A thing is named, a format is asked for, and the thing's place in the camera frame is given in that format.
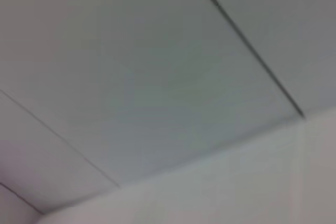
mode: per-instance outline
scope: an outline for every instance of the ceiling grid line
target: ceiling grid line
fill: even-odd
[[[110,181],[113,185],[120,188],[119,183],[115,182],[110,176],[108,176],[102,169],[100,169],[97,165],[95,165],[93,162],[91,162],[88,158],[86,158],[79,150],[77,150],[75,147],[73,147],[68,140],[66,140],[63,136],[61,136],[59,133],[57,133],[53,128],[51,128],[47,123],[45,123],[43,120],[41,120],[39,117],[37,117],[33,112],[28,110],[25,106],[23,106],[21,103],[16,101],[14,98],[12,98],[9,94],[7,94],[5,91],[0,90],[0,92],[10,99],[12,102],[14,102],[17,106],[19,106],[21,109],[26,111],[30,116],[32,116],[34,119],[36,119],[43,127],[45,127],[48,131],[52,132],[55,136],[57,136],[59,139],[62,140],[63,143],[65,143],[70,149],[72,149],[75,153],[77,153],[80,157],[84,159],[89,165],[91,165],[94,169],[96,169],[103,177],[105,177],[108,181]]]
[[[29,202],[27,199],[22,197],[20,194],[18,194],[16,191],[12,190],[10,187],[5,185],[3,182],[0,182],[0,186],[4,187],[6,190],[10,191],[12,194],[14,194],[16,197],[18,197],[20,200],[22,200],[24,203],[26,203],[28,206],[33,208],[35,211],[37,211],[40,215],[43,214],[43,212],[38,209],[36,206],[34,206],[31,202]]]
[[[295,109],[295,111],[300,115],[300,117],[302,119],[306,119],[306,116],[305,116],[303,110],[301,109],[301,107],[297,104],[297,102],[294,100],[294,98],[291,96],[291,94],[288,92],[288,90],[284,87],[284,85],[281,83],[281,81],[278,79],[278,77],[274,74],[274,72],[271,70],[271,68],[262,59],[261,55],[254,48],[254,46],[251,44],[251,42],[247,39],[246,35],[242,32],[242,30],[238,27],[238,25],[234,22],[234,20],[229,16],[227,11],[225,11],[225,9],[219,3],[219,1],[218,0],[210,0],[210,1],[216,7],[216,9],[219,11],[221,16],[229,23],[230,27],[234,30],[234,32],[237,34],[239,39],[247,47],[247,49],[251,52],[251,54],[254,56],[254,58],[257,60],[257,62],[261,65],[261,67],[266,71],[266,73],[269,75],[271,80],[276,84],[276,86],[284,94],[284,96],[287,98],[287,100],[292,105],[292,107]]]

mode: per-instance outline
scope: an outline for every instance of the wall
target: wall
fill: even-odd
[[[44,217],[39,224],[336,220],[336,110]]]
[[[39,224],[292,223],[302,126],[241,142]]]
[[[39,213],[0,184],[0,224],[32,224]]]

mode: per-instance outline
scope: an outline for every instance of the white ceiling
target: white ceiling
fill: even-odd
[[[0,174],[42,211],[298,116],[209,0],[0,1]],[[300,106],[328,104],[317,9],[220,1]]]

